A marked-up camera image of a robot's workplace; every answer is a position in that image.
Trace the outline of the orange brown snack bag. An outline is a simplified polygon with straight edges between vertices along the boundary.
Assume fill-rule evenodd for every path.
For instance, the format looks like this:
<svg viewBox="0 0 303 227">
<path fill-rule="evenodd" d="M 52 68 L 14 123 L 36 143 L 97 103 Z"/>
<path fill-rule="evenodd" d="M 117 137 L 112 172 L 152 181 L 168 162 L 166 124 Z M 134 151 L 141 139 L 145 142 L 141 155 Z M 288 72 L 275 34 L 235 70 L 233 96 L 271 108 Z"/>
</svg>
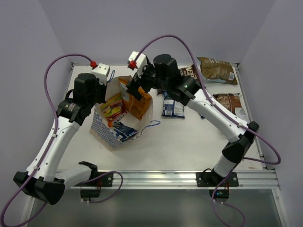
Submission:
<svg viewBox="0 0 303 227">
<path fill-rule="evenodd" d="M 142 99 L 138 101 L 133 95 L 127 93 L 127 82 L 131 79 L 131 76 L 119 77 L 119 87 L 122 97 L 123 107 L 126 111 L 130 112 L 138 120 L 141 120 L 147 109 L 149 108 L 152 97 L 145 93 L 144 90 L 139 87 L 139 93 L 142 95 Z"/>
</svg>

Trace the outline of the blue checkered paper bag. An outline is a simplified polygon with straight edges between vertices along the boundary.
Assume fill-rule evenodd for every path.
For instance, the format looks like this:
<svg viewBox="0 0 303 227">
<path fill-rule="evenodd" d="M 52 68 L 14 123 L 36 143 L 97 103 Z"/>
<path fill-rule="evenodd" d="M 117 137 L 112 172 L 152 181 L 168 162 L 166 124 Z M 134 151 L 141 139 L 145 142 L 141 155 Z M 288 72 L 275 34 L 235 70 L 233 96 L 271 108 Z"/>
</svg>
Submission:
<svg viewBox="0 0 303 227">
<path fill-rule="evenodd" d="M 106 101 L 113 95 L 120 93 L 119 77 L 114 77 L 107 84 L 107 92 L 105 98 Z M 147 109 L 141 120 L 138 120 L 130 112 L 126 111 L 126 113 L 122 117 L 120 117 L 120 119 L 118 119 L 118 121 L 116 122 L 121 122 L 128 127 L 138 130 L 139 132 L 132 139 L 127 140 L 125 142 L 120 142 L 114 136 L 114 134 L 110 130 L 110 127 L 108 127 L 107 119 L 100 110 L 101 105 L 102 104 L 96 104 L 94 107 L 93 122 L 90 127 L 90 133 L 94 137 L 96 137 L 99 141 L 101 141 L 103 144 L 105 144 L 109 149 L 116 149 L 117 147 L 123 144 L 126 144 L 132 140 L 139 138 L 142 135 L 144 129 L 158 125 L 160 123 L 159 121 L 154 121 L 154 122 L 152 121 L 153 99 L 151 101 L 149 108 Z"/>
</svg>

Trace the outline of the dark blue snack bag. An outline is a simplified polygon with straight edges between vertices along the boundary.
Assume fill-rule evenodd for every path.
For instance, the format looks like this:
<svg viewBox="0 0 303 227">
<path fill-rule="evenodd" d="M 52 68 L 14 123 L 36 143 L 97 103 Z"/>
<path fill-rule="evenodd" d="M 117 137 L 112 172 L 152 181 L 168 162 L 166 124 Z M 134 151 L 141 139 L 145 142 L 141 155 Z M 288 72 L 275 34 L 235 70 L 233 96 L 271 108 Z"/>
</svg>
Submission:
<svg viewBox="0 0 303 227">
<path fill-rule="evenodd" d="M 173 100 L 166 91 L 163 91 L 163 117 L 177 117 L 177 118 L 185 118 L 184 115 L 184 106 L 178 102 Z"/>
</svg>

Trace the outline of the blue white milk snack pack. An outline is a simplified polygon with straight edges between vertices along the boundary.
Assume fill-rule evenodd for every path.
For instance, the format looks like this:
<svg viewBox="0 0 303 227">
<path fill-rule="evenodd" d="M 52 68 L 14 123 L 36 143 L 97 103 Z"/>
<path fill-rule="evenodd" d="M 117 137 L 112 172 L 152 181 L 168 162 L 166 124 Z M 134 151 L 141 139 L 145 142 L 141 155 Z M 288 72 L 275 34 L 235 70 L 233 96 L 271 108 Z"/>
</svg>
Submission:
<svg viewBox="0 0 303 227">
<path fill-rule="evenodd" d="M 121 122 L 114 122 L 110 127 L 110 130 L 120 142 L 132 139 L 139 132 L 138 130 L 128 127 Z"/>
</svg>

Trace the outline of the brown kettle chips bag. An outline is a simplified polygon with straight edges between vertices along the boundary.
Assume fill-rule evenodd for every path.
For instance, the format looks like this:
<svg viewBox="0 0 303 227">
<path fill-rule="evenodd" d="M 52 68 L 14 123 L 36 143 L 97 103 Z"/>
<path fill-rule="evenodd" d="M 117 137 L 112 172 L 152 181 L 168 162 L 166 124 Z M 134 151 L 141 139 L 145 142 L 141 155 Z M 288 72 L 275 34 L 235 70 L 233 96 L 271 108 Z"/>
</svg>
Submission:
<svg viewBox="0 0 303 227">
<path fill-rule="evenodd" d="M 177 67 L 173 66 L 171 69 L 170 66 L 166 65 L 155 66 L 157 77 L 157 95 L 160 95 L 163 93 L 163 91 L 166 91 L 166 88 L 170 88 L 173 85 L 179 85 L 184 77 L 192 77 L 196 81 L 200 81 L 193 65 L 179 68 L 179 72 L 176 71 L 176 68 Z"/>
</svg>

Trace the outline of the light blue snack bag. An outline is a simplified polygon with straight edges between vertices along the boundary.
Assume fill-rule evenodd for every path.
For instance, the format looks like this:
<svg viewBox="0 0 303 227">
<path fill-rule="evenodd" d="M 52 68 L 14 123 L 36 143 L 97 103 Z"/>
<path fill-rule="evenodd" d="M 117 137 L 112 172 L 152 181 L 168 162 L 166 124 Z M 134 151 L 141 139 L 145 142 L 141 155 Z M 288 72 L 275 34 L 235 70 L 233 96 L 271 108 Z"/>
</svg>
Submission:
<svg viewBox="0 0 303 227">
<path fill-rule="evenodd" d="M 198 57 L 200 70 L 206 80 L 212 82 L 237 85 L 236 69 L 231 63 L 208 57 Z"/>
</svg>

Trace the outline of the dark brown chips bag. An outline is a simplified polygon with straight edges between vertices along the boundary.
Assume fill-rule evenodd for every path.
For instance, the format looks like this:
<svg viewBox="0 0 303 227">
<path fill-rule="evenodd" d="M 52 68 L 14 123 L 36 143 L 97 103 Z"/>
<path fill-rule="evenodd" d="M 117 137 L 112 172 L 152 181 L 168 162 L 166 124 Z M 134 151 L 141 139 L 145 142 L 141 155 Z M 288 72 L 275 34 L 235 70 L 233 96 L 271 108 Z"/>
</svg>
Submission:
<svg viewBox="0 0 303 227">
<path fill-rule="evenodd" d="M 250 122 L 240 100 L 240 93 L 219 93 L 213 94 L 213 97 L 226 109 L 246 122 Z"/>
</svg>

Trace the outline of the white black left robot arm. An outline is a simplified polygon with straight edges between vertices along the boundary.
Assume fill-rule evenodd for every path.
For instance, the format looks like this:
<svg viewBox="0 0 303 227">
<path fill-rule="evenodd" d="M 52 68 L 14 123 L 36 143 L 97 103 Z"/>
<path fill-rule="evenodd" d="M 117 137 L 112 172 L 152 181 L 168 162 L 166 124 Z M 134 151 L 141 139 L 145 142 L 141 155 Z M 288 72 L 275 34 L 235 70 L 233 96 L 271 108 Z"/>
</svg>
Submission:
<svg viewBox="0 0 303 227">
<path fill-rule="evenodd" d="M 55 205 L 64 192 L 80 183 L 89 186 L 98 181 L 98 167 L 81 161 L 74 168 L 57 173 L 58 165 L 71 139 L 95 104 L 105 102 L 107 79 L 81 73 L 74 80 L 72 98 L 59 104 L 53 128 L 38 155 L 24 172 L 16 172 L 13 181 L 28 196 Z"/>
</svg>

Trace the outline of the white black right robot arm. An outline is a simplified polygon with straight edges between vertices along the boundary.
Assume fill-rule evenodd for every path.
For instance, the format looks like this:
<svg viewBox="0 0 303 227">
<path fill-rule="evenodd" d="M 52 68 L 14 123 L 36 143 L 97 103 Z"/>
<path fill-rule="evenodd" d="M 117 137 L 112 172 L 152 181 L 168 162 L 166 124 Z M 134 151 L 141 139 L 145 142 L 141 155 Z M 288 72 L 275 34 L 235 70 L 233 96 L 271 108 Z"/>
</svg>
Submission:
<svg viewBox="0 0 303 227">
<path fill-rule="evenodd" d="M 143 98 L 139 92 L 141 88 L 145 93 L 152 88 L 164 90 L 173 100 L 205 117 L 226 137 L 228 143 L 211 173 L 213 184 L 223 185 L 228 180 L 229 172 L 242 161 L 252 145 L 258 124 L 248 123 L 228 111 L 199 81 L 183 75 L 176 60 L 169 54 L 158 55 L 150 63 L 146 55 L 132 52 L 128 58 L 128 68 L 136 73 L 127 83 L 126 91 L 138 101 Z"/>
</svg>

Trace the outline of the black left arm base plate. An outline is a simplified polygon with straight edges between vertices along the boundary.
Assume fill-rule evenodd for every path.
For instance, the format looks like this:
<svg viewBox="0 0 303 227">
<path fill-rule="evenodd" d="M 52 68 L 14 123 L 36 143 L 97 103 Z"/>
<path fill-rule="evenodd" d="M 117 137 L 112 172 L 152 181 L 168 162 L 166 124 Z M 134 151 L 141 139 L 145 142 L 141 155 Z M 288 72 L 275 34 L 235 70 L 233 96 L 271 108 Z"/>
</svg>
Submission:
<svg viewBox="0 0 303 227">
<path fill-rule="evenodd" d="M 90 179 L 96 178 L 100 175 L 105 176 L 98 178 L 97 180 L 89 183 L 80 183 L 76 186 L 80 187 L 80 197 L 84 200 L 91 200 L 98 198 L 101 194 L 102 187 L 111 187 L 113 181 L 113 173 L 99 172 L 97 171 Z"/>
</svg>

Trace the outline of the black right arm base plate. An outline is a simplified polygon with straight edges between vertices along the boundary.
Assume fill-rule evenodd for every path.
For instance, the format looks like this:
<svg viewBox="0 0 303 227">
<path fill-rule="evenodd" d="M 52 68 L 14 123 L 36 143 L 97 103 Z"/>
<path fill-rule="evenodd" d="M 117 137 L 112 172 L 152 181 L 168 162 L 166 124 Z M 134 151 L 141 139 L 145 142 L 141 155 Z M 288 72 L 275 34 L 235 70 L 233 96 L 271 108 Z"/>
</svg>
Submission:
<svg viewBox="0 0 303 227">
<path fill-rule="evenodd" d="M 196 184 L 198 187 L 215 188 L 222 180 L 223 178 L 221 176 L 215 175 L 210 169 L 206 169 L 203 172 L 196 172 Z M 228 179 L 219 186 L 223 187 L 223 189 L 216 190 L 214 199 L 226 201 L 230 196 L 230 188 L 238 186 L 238 176 L 235 172 L 232 172 Z"/>
</svg>

